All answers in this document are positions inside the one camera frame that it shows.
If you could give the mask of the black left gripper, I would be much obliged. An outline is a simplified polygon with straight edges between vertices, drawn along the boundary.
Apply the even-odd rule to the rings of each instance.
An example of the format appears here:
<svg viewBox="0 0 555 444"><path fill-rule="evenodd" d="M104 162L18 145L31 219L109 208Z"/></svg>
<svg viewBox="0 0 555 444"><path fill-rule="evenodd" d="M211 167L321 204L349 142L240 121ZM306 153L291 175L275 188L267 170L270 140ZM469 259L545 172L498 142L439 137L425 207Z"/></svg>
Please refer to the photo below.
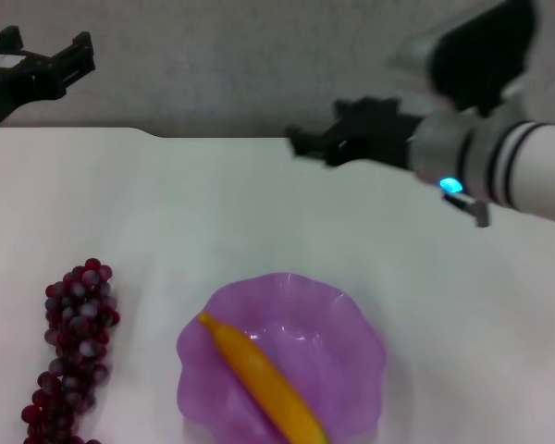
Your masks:
<svg viewBox="0 0 555 444"><path fill-rule="evenodd" d="M87 31L53 57L23 47L18 26L0 31L0 124L24 105L63 97L69 86L95 70L93 41Z"/></svg>

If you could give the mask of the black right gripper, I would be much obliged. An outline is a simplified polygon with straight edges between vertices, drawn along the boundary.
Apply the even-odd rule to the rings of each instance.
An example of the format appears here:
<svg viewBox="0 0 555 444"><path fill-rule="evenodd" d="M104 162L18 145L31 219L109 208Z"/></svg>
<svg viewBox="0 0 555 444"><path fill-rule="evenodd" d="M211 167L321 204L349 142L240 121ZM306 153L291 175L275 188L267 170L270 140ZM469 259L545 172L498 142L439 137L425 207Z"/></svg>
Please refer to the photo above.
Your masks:
<svg viewBox="0 0 555 444"><path fill-rule="evenodd" d="M298 127L286 128L285 136L294 156L320 161L328 167L368 160L408 170L411 138L424 119L397 114L399 103L397 98L370 96L356 101L336 100L336 119L351 119L339 145Z"/></svg>

